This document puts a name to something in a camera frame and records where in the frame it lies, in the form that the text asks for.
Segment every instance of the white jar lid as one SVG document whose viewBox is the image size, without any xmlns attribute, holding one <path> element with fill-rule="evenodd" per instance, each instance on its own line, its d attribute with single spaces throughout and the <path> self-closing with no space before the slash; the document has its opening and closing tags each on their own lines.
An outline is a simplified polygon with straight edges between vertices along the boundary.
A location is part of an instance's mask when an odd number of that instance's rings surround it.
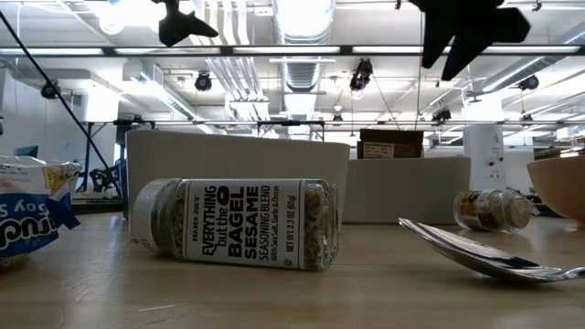
<svg viewBox="0 0 585 329">
<path fill-rule="evenodd" d="M 132 237 L 137 239 L 138 243 L 156 253 L 162 253 L 162 251 L 154 241 L 151 226 L 152 211 L 156 204 L 156 196 L 171 180 L 161 178 L 148 183 L 138 194 L 134 202 L 133 215 L 130 217 L 130 233 Z"/>
</svg>

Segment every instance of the ceiling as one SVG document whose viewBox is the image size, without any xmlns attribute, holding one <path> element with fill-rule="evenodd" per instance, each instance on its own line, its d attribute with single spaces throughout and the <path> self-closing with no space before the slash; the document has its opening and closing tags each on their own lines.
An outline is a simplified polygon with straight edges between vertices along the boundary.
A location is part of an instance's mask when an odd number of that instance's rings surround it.
<svg viewBox="0 0 585 329">
<path fill-rule="evenodd" d="M 532 25 L 525 44 L 558 44 L 559 36 L 585 22 L 585 0 L 542 2 L 543 9 L 532 12 L 531 8 L 535 1 L 505 1 L 507 5 L 519 6 Z M 18 27 L 20 37 L 29 47 L 160 46 L 156 33 L 145 25 L 128 24 L 129 26 L 116 35 L 101 32 L 99 15 L 96 13 L 108 5 L 104 1 L 85 3 L 25 1 L 25 5 L 20 4 L 3 2 L 0 9 L 13 27 Z M 405 3 L 400 10 L 395 10 L 394 4 L 394 1 L 384 0 L 338 0 L 330 42 L 335 45 L 419 45 L 420 11 L 410 3 Z M 182 6 L 190 7 L 190 3 L 183 1 Z M 271 11 L 271 1 L 251 0 L 247 1 L 247 6 L 250 9 L 248 13 L 250 42 L 256 45 L 273 44 L 275 42 L 273 17 L 266 15 Z M 125 19 L 138 20 L 135 18 L 128 16 Z M 0 28 L 0 44 L 3 47 L 16 44 L 4 27 Z M 187 39 L 181 45 L 192 44 Z M 436 100 L 441 95 L 450 91 L 455 96 L 460 96 L 461 88 L 470 81 L 492 77 L 523 58 L 480 57 L 457 78 L 445 82 L 440 81 L 445 58 L 441 58 L 432 69 L 420 69 L 420 59 L 416 56 L 373 57 L 371 60 L 376 78 L 366 87 L 361 100 L 352 101 L 348 78 L 359 58 L 336 57 L 333 58 L 335 63 L 324 64 L 319 82 L 319 90 L 324 91 L 324 95 L 317 97 L 314 118 L 330 120 L 335 105 L 342 106 L 341 112 L 347 121 L 352 117 L 357 121 L 388 120 L 392 115 L 398 120 L 414 120 L 417 117 L 417 108 L 424 116 L 430 116 L 433 111 L 438 110 Z M 145 118 L 157 120 L 177 118 L 171 116 L 169 108 L 148 92 L 127 90 L 127 85 L 122 81 L 120 74 L 126 60 L 127 58 L 43 58 L 40 62 L 48 69 L 87 69 L 125 90 L 132 97 L 130 101 L 128 99 L 124 101 L 121 112 L 137 112 Z M 166 87 L 183 98 L 200 117 L 208 120 L 224 118 L 225 91 L 221 85 L 212 80 L 213 87 L 209 91 L 201 92 L 194 88 L 197 73 L 209 70 L 204 58 L 161 57 L 144 60 L 146 67 L 153 64 L 165 73 Z M 255 64 L 262 89 L 270 101 L 270 114 L 281 113 L 284 108 L 278 65 L 271 64 L 268 58 L 255 58 Z M 30 64 L 22 58 L 18 65 L 20 67 Z M 583 87 L 585 76 L 582 73 L 585 73 L 585 57 L 566 58 L 537 73 L 540 87 L 525 92 L 524 101 L 521 101 L 518 89 L 503 90 L 500 97 L 503 99 L 505 117 L 516 120 L 523 106 L 526 111 L 530 111 L 585 91 Z M 449 104 L 454 118 L 460 115 L 462 106 L 461 97 L 454 97 L 454 102 Z M 581 111 L 585 113 L 585 101 L 573 102 L 569 107 L 549 111 L 538 119 L 556 120 L 567 116 L 568 113 Z"/>
</svg>

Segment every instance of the spice jar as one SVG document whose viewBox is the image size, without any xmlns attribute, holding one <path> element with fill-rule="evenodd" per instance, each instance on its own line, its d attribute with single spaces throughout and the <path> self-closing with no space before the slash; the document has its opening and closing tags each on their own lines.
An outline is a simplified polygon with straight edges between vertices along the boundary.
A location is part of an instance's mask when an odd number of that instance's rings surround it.
<svg viewBox="0 0 585 329">
<path fill-rule="evenodd" d="M 516 191 L 469 191 L 453 202 L 457 223 L 468 229 L 514 233 L 525 228 L 533 205 Z"/>
<path fill-rule="evenodd" d="M 134 237 L 180 260 L 322 271 L 337 256 L 336 187 L 320 179 L 158 179 Z"/>
</svg>

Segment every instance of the wooden bowl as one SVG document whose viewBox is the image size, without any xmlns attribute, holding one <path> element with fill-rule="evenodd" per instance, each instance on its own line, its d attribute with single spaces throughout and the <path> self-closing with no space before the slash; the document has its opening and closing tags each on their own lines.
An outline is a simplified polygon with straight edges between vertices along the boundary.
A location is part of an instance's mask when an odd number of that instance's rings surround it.
<svg viewBox="0 0 585 329">
<path fill-rule="evenodd" d="M 565 218 L 585 222 L 585 155 L 527 165 L 542 202 Z"/>
</svg>

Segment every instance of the black cable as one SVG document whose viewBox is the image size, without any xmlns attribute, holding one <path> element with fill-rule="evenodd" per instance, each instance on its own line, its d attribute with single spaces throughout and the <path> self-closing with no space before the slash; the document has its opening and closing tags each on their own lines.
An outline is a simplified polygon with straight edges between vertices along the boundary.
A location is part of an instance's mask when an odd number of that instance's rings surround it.
<svg viewBox="0 0 585 329">
<path fill-rule="evenodd" d="M 55 86 L 53 81 L 51 81 L 51 79 L 48 78 L 47 73 L 45 73 L 45 71 L 40 67 L 40 65 L 38 65 L 37 61 L 33 58 L 33 56 L 30 55 L 30 52 L 28 52 L 27 47 L 25 47 L 25 44 L 22 43 L 22 40 L 20 40 L 20 37 L 18 37 L 15 30 L 10 25 L 10 23 L 6 19 L 6 16 L 4 16 L 4 12 L 2 10 L 0 10 L 0 19 L 2 19 L 2 21 L 4 22 L 4 25 L 8 29 L 8 32 L 10 32 L 10 34 L 12 35 L 12 37 L 14 38 L 14 40 L 16 41 L 18 46 L 22 49 L 22 51 L 24 51 L 25 55 L 27 55 L 27 58 L 30 60 L 30 62 L 33 63 L 33 65 L 37 69 L 38 73 L 40 73 L 40 75 L 43 77 L 43 79 L 47 82 L 47 85 L 49 85 L 53 90 L 58 90 L 57 86 Z M 75 124 L 77 124 L 77 126 L 80 127 L 80 129 L 83 132 L 83 134 L 85 135 L 85 137 L 90 141 L 91 147 L 93 147 L 93 150 L 95 151 L 96 155 L 98 155 L 98 157 L 100 158 L 101 163 L 106 168 L 106 172 L 108 173 L 108 177 L 112 180 L 114 187 L 116 187 L 116 192 L 118 193 L 118 197 L 122 198 L 122 190 L 118 186 L 118 183 L 116 182 L 116 179 L 112 175 L 112 172 L 109 170 L 110 167 L 108 166 L 108 164 L 106 164 L 106 161 L 103 159 L 103 156 L 101 156 L 100 150 L 98 150 L 98 147 L 95 145 L 95 143 L 91 139 L 91 136 L 83 128 L 83 125 L 77 119 L 77 117 L 75 116 L 75 114 L 73 113 L 73 111 L 71 110 L 69 105 L 67 104 L 67 101 L 65 101 L 65 99 L 63 98 L 63 95 L 61 95 L 60 92 L 57 92 L 57 97 L 61 101 L 61 103 L 63 103 L 63 106 L 65 107 L 65 110 L 67 110 L 69 115 L 71 116 L 71 119 L 73 119 Z"/>
</svg>

